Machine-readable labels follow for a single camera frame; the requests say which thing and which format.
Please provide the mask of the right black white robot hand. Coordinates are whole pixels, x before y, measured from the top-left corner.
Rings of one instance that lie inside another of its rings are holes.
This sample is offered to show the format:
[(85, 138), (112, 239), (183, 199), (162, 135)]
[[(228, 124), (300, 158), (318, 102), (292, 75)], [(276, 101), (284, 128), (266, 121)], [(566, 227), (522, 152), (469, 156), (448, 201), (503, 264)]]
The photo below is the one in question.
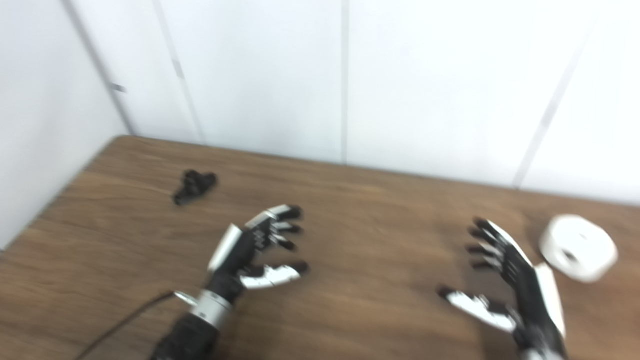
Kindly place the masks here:
[(475, 218), (469, 233), (478, 244), (467, 246), (482, 256), (471, 266), (500, 274), (512, 289), (515, 306), (442, 285), (438, 295), (449, 305), (512, 335), (521, 360), (567, 360), (566, 324), (554, 272), (545, 263), (533, 264), (505, 230), (493, 221)]

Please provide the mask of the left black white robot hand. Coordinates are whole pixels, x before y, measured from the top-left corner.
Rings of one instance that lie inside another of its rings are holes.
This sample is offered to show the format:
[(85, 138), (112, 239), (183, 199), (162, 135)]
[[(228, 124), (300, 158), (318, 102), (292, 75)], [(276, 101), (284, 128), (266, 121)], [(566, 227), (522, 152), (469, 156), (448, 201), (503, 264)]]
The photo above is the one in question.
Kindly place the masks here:
[(256, 257), (270, 248), (297, 250), (283, 233), (301, 233), (302, 228), (293, 221), (302, 215), (301, 207), (283, 204), (263, 210), (242, 227), (231, 224), (209, 262), (203, 289), (233, 305), (247, 290), (278, 287), (304, 276), (309, 265), (303, 260), (278, 266), (254, 265)]

